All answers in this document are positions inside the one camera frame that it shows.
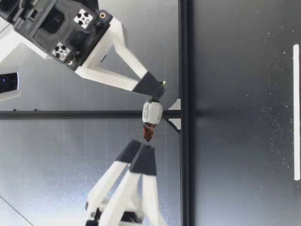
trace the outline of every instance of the black frame bar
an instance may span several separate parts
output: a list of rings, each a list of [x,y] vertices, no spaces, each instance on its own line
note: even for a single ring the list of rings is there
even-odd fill
[[[0,112],[0,120],[141,119],[142,111],[15,111]],[[181,118],[180,110],[163,112],[164,119]]]
[[[180,96],[182,110],[180,153],[182,226],[192,225],[190,212],[190,150],[193,145],[191,132],[193,131],[193,84],[189,77],[189,25],[189,0],[179,0]]]

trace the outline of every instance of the screw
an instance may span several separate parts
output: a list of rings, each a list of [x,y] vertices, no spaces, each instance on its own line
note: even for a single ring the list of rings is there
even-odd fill
[[[101,14],[99,15],[99,17],[100,17],[101,19],[105,19],[105,14],[104,14],[104,13],[101,13]]]

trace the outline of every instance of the white object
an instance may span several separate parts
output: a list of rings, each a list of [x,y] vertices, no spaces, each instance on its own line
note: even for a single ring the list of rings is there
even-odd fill
[[[84,9],[79,11],[79,14],[74,18],[74,21],[80,24],[84,29],[86,29],[90,22],[93,20],[93,17],[87,13]]]
[[[127,170],[116,192],[110,200],[105,199],[122,171],[129,163],[115,161],[104,176],[96,183],[88,195],[87,218],[93,220],[96,210],[101,216],[99,226],[142,226],[143,223],[123,222],[125,212],[135,213],[143,221],[147,217],[151,226],[166,226],[158,204],[157,177]],[[138,197],[137,188],[140,177],[143,178],[142,202]]]
[[[146,102],[143,106],[142,121],[158,125],[163,114],[163,106],[159,102]]]
[[[83,28],[86,28],[91,20],[91,15],[86,14],[87,12],[82,11],[80,14],[81,17],[77,16],[74,19],[76,23],[83,24]],[[148,71],[138,60],[138,58],[128,49],[126,35],[127,33],[122,23],[116,18],[113,18],[110,21],[109,29],[97,43],[84,64],[78,67],[75,73],[84,79],[100,82],[128,91],[133,91],[140,79],[142,79]],[[18,34],[16,31],[12,30],[9,35],[0,40],[0,70],[2,73],[11,71],[12,69],[13,71],[17,72],[18,68],[23,64],[25,59],[24,56],[26,56],[29,51],[28,48],[25,48],[25,46],[36,52],[44,59],[50,58],[50,56],[48,56],[40,48]],[[119,56],[139,77],[138,80],[131,79],[124,75],[117,74],[100,67],[101,60],[105,58],[113,46],[117,54],[119,54]],[[66,48],[63,43],[59,42],[57,47],[52,52],[52,55],[58,56],[61,61],[64,61],[69,53],[70,50]],[[15,95],[10,95],[9,97],[7,96],[6,99],[12,97],[15,97]]]
[[[299,45],[293,46],[294,179],[300,180],[300,65]]]
[[[0,74],[18,73],[20,67],[23,65],[30,49],[46,59],[47,54],[28,41],[26,38],[12,30],[12,26],[8,26],[2,33],[6,34],[0,40]],[[8,100],[21,95],[20,77],[18,75],[17,90],[1,93],[0,101]]]
[[[177,99],[177,101],[169,108],[169,110],[180,110],[181,109],[181,99]],[[173,123],[178,130],[181,130],[181,119],[169,119],[171,123]]]
[[[80,77],[92,81],[104,83],[106,85],[133,91],[138,84],[138,80],[128,78],[124,75],[105,70],[99,66],[99,62],[104,59],[112,46],[117,54],[127,63],[127,65],[142,79],[147,70],[138,58],[127,48],[126,30],[122,23],[116,18],[110,22],[110,27],[100,39],[94,50],[90,53],[84,64],[75,71]]]

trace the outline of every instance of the gray grid board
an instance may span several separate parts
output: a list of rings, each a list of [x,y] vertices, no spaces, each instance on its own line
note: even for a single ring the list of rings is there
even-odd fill
[[[0,121],[0,194],[35,225],[80,222],[88,192],[128,141],[141,137],[141,125],[135,119]],[[152,144],[160,210],[169,225],[179,226],[179,134],[162,122]],[[4,203],[0,208],[1,222],[22,226]]]

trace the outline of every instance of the white light bar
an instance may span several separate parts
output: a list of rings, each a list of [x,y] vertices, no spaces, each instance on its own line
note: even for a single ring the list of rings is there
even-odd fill
[[[294,179],[300,180],[300,63],[299,45],[293,46]]]

